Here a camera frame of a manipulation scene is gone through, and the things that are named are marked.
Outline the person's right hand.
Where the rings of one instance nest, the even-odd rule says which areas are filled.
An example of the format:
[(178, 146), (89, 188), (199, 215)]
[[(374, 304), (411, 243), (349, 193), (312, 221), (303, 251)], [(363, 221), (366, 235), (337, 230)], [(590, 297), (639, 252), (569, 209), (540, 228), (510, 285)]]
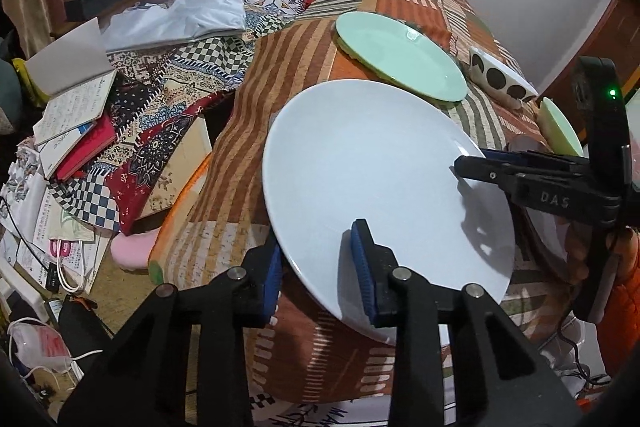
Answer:
[[(588, 275), (586, 259), (589, 251), (591, 232), (580, 223), (569, 223), (564, 239), (567, 274), (570, 283), (582, 283)], [(629, 271), (628, 265), (634, 266), (636, 259), (636, 236), (634, 230), (625, 230), (620, 234), (608, 236), (606, 245), (613, 246), (612, 258), (617, 261), (616, 282), (623, 280)]]

